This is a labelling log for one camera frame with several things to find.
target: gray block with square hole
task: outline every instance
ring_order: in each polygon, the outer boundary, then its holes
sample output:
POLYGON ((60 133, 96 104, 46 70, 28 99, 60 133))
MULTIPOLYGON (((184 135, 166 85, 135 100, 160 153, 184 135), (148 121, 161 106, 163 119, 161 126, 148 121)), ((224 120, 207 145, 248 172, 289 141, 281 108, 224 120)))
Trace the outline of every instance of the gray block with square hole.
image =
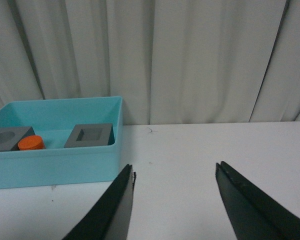
POLYGON ((64 148, 107 146, 115 143, 112 123, 77 124, 64 148))
POLYGON ((0 127, 0 152, 19 150, 18 142, 35 135, 32 126, 0 127))

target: orange disc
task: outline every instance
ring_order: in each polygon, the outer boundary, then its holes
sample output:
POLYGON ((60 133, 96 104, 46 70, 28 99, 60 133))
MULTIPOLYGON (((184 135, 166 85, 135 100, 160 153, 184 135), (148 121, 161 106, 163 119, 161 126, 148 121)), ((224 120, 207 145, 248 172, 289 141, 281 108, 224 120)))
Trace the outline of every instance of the orange disc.
POLYGON ((20 150, 35 150, 35 149, 44 149, 45 144, 42 137, 38 135, 31 135, 19 141, 18 147, 20 150))

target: curtain fold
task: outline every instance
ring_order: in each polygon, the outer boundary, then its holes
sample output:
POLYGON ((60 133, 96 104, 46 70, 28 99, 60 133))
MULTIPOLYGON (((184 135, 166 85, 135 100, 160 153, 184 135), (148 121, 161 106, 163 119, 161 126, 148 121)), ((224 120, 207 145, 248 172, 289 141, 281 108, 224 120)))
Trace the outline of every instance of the curtain fold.
POLYGON ((119 95, 128 125, 300 121, 289 3, 275 43, 284 0, 0 0, 0 107, 119 95))
POLYGON ((294 121, 299 114, 300 0, 293 0, 283 20, 282 29, 250 121, 294 121))
POLYGON ((248 122, 284 6, 280 0, 158 1, 150 122, 248 122))
POLYGON ((9 5, 0 1, 0 108, 31 99, 42 99, 42 95, 9 5))

